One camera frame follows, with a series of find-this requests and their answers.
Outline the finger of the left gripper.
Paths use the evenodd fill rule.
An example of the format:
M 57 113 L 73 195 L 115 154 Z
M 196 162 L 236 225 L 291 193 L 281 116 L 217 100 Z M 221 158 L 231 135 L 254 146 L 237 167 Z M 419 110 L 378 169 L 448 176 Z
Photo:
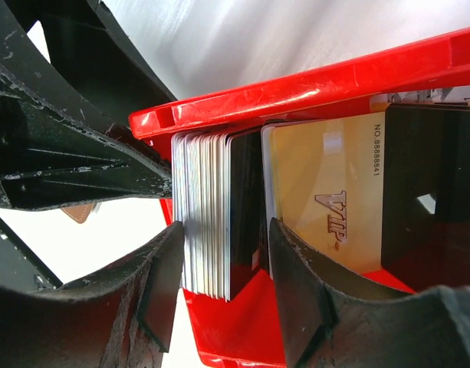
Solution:
M 0 209 L 169 198 L 169 166 L 122 126 L 106 133 L 54 107 L 0 63 Z
M 103 1 L 0 1 L 0 58 L 15 71 L 54 68 L 120 125 L 131 113 L 175 100 Z

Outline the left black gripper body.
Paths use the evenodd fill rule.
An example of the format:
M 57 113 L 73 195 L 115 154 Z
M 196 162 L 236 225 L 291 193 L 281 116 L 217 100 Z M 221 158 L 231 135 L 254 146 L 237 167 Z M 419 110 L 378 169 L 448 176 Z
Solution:
M 0 285 L 20 292 L 56 289 L 61 280 L 0 218 Z

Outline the red plastic card bin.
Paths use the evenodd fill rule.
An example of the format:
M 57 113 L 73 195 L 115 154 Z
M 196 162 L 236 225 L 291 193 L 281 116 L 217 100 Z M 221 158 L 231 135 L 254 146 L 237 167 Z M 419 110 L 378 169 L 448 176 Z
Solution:
M 169 157 L 183 130 L 256 127 L 366 113 L 377 94 L 470 84 L 470 27 L 231 90 L 132 113 L 133 135 Z M 200 360 L 210 367 L 283 367 L 274 284 L 260 272 L 232 303 L 185 294 Z

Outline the brown leather card holder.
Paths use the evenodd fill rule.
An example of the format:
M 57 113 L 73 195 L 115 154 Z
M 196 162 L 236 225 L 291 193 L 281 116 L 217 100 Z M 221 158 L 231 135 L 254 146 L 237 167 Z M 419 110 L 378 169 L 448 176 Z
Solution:
M 83 224 L 95 210 L 96 204 L 75 205 L 61 208 L 61 211 L 70 217 L 77 224 Z

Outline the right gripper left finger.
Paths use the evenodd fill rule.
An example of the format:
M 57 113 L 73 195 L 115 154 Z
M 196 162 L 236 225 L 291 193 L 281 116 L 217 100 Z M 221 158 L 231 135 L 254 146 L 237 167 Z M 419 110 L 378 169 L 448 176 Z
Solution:
M 0 367 L 159 367 L 184 256 L 174 222 L 144 246 L 56 289 L 0 286 Z

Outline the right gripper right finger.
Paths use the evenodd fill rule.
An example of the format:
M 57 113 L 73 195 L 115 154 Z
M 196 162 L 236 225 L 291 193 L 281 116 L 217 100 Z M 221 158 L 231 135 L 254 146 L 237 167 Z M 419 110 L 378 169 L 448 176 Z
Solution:
M 470 367 L 470 287 L 378 284 L 277 219 L 269 250 L 289 367 Z

